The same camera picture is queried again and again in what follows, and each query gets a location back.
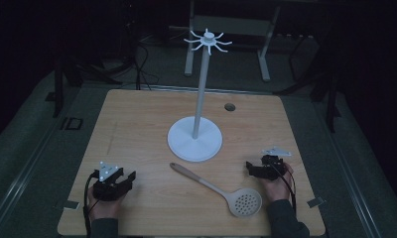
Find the person's left hand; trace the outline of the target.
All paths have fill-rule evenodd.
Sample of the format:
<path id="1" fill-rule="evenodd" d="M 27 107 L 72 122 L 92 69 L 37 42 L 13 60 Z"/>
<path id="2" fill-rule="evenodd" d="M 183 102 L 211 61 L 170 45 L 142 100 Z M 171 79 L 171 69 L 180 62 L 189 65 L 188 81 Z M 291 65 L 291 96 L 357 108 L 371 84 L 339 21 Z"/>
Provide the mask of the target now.
<path id="1" fill-rule="evenodd" d="M 87 191 L 88 198 L 88 217 L 90 221 L 103 218 L 117 219 L 125 195 L 120 196 L 117 200 L 103 201 L 93 196 L 93 187 Z"/>

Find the dark metal stand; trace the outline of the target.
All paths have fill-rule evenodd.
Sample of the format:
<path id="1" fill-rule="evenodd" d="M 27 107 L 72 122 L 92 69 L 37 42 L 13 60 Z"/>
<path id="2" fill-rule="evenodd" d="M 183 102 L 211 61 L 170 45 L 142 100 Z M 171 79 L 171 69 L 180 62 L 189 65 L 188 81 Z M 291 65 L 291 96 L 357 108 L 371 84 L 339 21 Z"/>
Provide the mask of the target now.
<path id="1" fill-rule="evenodd" d="M 298 77 L 297 82 L 285 89 L 274 91 L 274 95 L 288 95 L 307 85 L 314 87 L 310 93 L 313 102 L 321 102 L 325 97 L 327 101 L 326 124 L 334 133 L 334 117 L 339 115 L 336 110 L 335 100 L 338 85 L 338 54 L 336 47 L 340 43 L 337 30 L 330 29 L 318 41 L 317 49 L 309 66 Z"/>
<path id="2" fill-rule="evenodd" d="M 55 68 L 55 102 L 54 117 L 58 117 L 64 106 L 63 76 L 72 86 L 81 86 L 83 79 L 80 71 L 83 69 L 92 74 L 96 80 L 108 84 L 120 84 L 120 81 L 110 78 L 105 72 L 95 67 L 95 47 L 90 43 L 89 28 L 85 25 L 69 24 L 58 30 L 53 45 Z"/>

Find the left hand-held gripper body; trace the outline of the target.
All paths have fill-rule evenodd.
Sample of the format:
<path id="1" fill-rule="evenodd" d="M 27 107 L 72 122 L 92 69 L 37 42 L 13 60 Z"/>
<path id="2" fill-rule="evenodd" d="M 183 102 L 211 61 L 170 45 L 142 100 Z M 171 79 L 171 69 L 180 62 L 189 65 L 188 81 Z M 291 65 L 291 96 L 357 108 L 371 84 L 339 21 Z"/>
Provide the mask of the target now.
<path id="1" fill-rule="evenodd" d="M 121 184 L 123 180 L 118 181 L 120 177 L 118 178 L 115 174 L 118 168 L 120 167 L 105 162 L 99 163 L 99 170 L 95 171 L 94 174 L 97 182 L 93 185 L 93 196 L 96 199 L 103 201 L 117 200 L 132 189 L 132 186 L 123 186 Z"/>

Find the black floor socket box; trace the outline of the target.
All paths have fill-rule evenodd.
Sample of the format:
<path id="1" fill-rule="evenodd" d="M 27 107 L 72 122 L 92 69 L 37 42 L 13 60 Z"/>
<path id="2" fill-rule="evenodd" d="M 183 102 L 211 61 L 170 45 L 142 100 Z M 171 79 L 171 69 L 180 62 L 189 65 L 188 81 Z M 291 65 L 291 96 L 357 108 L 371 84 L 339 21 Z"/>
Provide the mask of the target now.
<path id="1" fill-rule="evenodd" d="M 80 130 L 83 125 L 82 118 L 66 117 L 60 127 L 61 130 Z"/>

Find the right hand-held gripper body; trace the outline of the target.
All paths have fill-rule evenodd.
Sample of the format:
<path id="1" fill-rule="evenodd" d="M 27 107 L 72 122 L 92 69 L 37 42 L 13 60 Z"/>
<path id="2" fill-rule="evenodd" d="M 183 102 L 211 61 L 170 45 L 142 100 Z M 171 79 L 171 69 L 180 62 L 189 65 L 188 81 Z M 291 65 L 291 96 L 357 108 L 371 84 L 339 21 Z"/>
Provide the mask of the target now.
<path id="1" fill-rule="evenodd" d="M 262 154 L 263 157 L 261 158 L 261 162 L 263 166 L 263 178 L 275 180 L 286 173 L 283 158 L 291 157 L 291 152 L 278 147 L 273 147 L 271 149 L 263 150 Z"/>

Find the person's right hand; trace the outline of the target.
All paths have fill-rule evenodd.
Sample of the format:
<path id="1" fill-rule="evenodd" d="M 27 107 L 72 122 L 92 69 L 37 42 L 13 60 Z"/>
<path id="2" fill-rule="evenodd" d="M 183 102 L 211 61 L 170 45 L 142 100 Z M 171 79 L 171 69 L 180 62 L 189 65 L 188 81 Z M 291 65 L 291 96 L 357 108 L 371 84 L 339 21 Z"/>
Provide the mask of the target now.
<path id="1" fill-rule="evenodd" d="M 261 178 L 259 180 L 270 203 L 277 200 L 288 200 L 290 197 L 293 169 L 289 164 L 285 164 L 285 168 L 286 173 L 282 178 L 277 178 L 276 180 Z"/>

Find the grey metal desk frame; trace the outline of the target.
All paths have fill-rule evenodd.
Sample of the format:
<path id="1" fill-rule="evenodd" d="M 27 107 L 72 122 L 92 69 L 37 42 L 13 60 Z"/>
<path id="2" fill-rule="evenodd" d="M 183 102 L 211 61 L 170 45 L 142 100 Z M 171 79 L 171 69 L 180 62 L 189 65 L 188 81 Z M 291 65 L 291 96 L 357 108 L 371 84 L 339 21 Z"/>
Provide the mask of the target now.
<path id="1" fill-rule="evenodd" d="M 263 37 L 264 44 L 257 50 L 257 59 L 263 81 L 269 81 L 271 75 L 266 61 L 270 42 L 274 36 L 275 26 L 281 7 L 269 8 L 269 20 L 248 19 L 239 17 L 224 17 L 202 15 L 196 12 L 198 0 L 190 0 L 189 33 L 186 38 L 188 43 L 185 76 L 191 76 L 194 68 L 195 51 L 198 49 L 200 36 L 198 32 L 211 30 L 214 34 L 230 34 L 247 37 Z"/>

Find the beige slotted spoon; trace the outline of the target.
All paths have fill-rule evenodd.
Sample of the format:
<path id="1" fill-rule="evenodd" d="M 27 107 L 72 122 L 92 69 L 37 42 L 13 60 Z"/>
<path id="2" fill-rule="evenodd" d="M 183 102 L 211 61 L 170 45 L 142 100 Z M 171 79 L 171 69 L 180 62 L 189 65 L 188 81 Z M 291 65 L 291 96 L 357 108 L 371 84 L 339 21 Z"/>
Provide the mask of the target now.
<path id="1" fill-rule="evenodd" d="M 240 188 L 234 192 L 226 192 L 177 163 L 170 163 L 170 168 L 221 195 L 231 214 L 236 217 L 252 216 L 258 213 L 262 206 L 262 197 L 253 188 Z"/>

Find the white hook stand rack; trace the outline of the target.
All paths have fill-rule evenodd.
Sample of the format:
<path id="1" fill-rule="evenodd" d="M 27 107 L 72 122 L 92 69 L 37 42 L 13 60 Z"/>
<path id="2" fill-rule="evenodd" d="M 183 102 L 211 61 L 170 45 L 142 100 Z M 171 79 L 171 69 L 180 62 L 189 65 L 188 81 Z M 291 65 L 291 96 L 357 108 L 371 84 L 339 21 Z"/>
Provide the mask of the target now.
<path id="1" fill-rule="evenodd" d="M 169 129 L 167 142 L 170 150 L 180 159 L 199 163 L 213 158 L 221 149 L 223 138 L 219 127 L 211 120 L 202 116 L 205 87 L 211 50 L 217 49 L 226 53 L 221 46 L 231 45 L 231 42 L 221 42 L 223 33 L 215 35 L 205 29 L 200 36 L 194 31 L 191 34 L 194 40 L 187 43 L 198 43 L 192 51 L 202 50 L 201 65 L 198 83 L 198 99 L 194 116 L 182 118 L 175 122 Z"/>

